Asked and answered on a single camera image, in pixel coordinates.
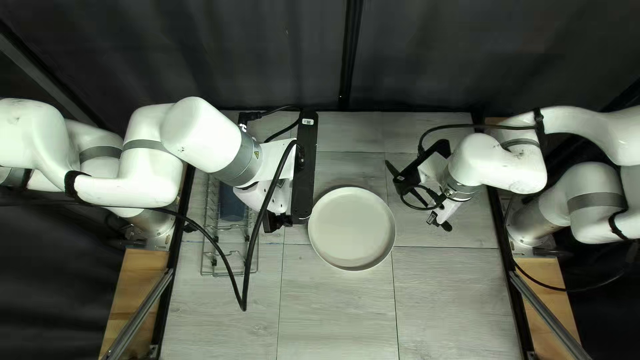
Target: black strap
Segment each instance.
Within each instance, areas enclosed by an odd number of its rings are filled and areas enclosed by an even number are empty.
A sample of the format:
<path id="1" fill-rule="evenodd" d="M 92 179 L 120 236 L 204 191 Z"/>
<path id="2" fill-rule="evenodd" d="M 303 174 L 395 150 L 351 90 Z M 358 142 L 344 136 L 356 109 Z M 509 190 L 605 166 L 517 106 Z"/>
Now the black strap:
<path id="1" fill-rule="evenodd" d="M 618 226 L 616 225 L 616 216 L 618 216 L 619 214 L 624 213 L 626 210 L 627 209 L 623 209 L 623 210 L 616 211 L 615 213 L 611 214 L 611 216 L 609 216 L 609 227 L 611 228 L 611 232 L 614 233 L 615 235 L 617 235 L 622 240 L 631 241 L 633 239 L 627 238 L 627 236 L 624 235 L 622 233 L 622 231 L 620 231 L 620 229 L 618 229 Z"/>
<path id="2" fill-rule="evenodd" d="M 24 169 L 24 174 L 22 175 L 22 181 L 20 182 L 20 191 L 27 190 L 27 185 L 29 184 L 29 180 L 31 180 L 31 175 L 33 175 L 32 168 Z"/>
<path id="3" fill-rule="evenodd" d="M 80 203 L 88 204 L 83 199 L 80 199 L 80 196 L 78 196 L 78 192 L 76 191 L 76 187 L 74 186 L 76 178 L 80 175 L 91 176 L 85 172 L 77 170 L 70 170 L 65 174 L 65 193 Z"/>

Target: velcro strap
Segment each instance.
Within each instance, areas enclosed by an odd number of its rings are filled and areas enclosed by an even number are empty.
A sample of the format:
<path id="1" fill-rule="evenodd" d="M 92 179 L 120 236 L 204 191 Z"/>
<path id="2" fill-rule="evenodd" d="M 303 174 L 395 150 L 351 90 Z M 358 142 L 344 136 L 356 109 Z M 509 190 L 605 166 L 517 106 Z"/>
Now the velcro strap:
<path id="1" fill-rule="evenodd" d="M 78 196 L 78 192 L 76 191 L 76 187 L 75 187 L 76 178 L 80 175 L 91 176 L 87 173 L 84 173 L 82 171 L 77 171 L 77 170 L 71 170 L 65 174 L 65 194 L 73 197 L 78 202 L 88 204 L 83 199 L 80 199 L 80 196 Z"/>

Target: black curtain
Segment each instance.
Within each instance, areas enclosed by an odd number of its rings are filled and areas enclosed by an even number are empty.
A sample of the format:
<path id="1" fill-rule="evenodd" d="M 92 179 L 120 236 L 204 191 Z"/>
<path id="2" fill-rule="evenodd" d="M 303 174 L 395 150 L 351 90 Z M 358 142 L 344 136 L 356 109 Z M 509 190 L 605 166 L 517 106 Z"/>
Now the black curtain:
<path id="1" fill-rule="evenodd" d="M 124 252 L 105 246 L 104 224 L 78 216 L 0 206 L 1 359 L 99 355 Z"/>

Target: wooden board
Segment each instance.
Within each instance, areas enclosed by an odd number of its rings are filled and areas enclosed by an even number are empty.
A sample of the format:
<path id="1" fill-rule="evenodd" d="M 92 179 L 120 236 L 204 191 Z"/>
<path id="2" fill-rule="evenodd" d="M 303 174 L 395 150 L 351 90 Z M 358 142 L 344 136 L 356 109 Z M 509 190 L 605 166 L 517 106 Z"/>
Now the wooden board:
<path id="1" fill-rule="evenodd" d="M 99 359 L 102 358 L 122 327 L 129 321 L 142 300 L 160 279 L 166 268 L 168 257 L 169 253 L 165 251 L 126 250 L 120 269 L 118 286 L 111 305 L 109 321 L 102 339 Z M 138 333 L 129 344 L 122 356 L 123 359 L 147 354 L 151 344 L 156 313 L 157 304 L 151 309 Z"/>
<path id="2" fill-rule="evenodd" d="M 516 261 L 527 274 L 535 279 L 545 284 L 564 288 L 562 273 L 560 272 L 560 266 L 556 258 L 518 258 Z M 575 326 L 575 320 L 573 319 L 573 312 L 567 294 L 565 292 L 543 288 L 540 285 L 534 284 L 524 276 L 522 276 L 522 278 L 579 342 L 580 337 Z M 566 351 L 564 346 L 558 341 L 556 335 L 551 332 L 538 313 L 526 300 L 525 311 L 529 321 L 533 347 L 535 348 L 538 358 L 540 360 L 572 360 L 573 357 Z"/>

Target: white plate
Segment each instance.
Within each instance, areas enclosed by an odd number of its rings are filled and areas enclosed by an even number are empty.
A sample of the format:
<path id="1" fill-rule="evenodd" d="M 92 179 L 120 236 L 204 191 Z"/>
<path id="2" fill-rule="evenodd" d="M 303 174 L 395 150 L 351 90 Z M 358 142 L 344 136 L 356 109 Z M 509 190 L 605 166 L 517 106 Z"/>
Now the white plate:
<path id="1" fill-rule="evenodd" d="M 369 190 L 344 187 L 326 193 L 309 218 L 316 253 L 343 270 L 376 266 L 393 249 L 396 222 L 385 202 Z"/>

